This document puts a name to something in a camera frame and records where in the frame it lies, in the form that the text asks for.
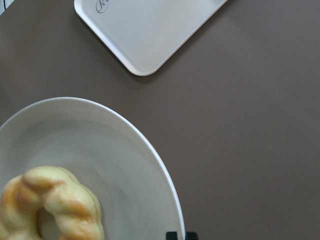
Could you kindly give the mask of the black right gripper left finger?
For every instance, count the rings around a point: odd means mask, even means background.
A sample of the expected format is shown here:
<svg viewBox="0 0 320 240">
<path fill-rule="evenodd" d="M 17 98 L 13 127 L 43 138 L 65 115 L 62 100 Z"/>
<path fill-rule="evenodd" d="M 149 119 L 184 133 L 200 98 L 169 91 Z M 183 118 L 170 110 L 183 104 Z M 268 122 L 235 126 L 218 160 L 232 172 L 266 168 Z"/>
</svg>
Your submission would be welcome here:
<svg viewBox="0 0 320 240">
<path fill-rule="evenodd" d="M 176 231 L 168 231 L 165 234 L 165 239 L 166 240 L 178 240 L 178 234 Z"/>
</svg>

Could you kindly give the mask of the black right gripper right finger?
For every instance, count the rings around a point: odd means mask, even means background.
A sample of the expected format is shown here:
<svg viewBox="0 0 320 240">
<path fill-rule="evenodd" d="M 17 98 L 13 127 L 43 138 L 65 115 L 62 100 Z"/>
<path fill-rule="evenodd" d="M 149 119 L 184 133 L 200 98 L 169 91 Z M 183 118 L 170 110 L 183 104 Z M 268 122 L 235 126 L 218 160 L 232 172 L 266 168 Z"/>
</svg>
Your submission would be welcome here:
<svg viewBox="0 0 320 240">
<path fill-rule="evenodd" d="M 185 233 L 186 240 L 198 240 L 198 234 L 194 231 L 187 231 Z"/>
</svg>

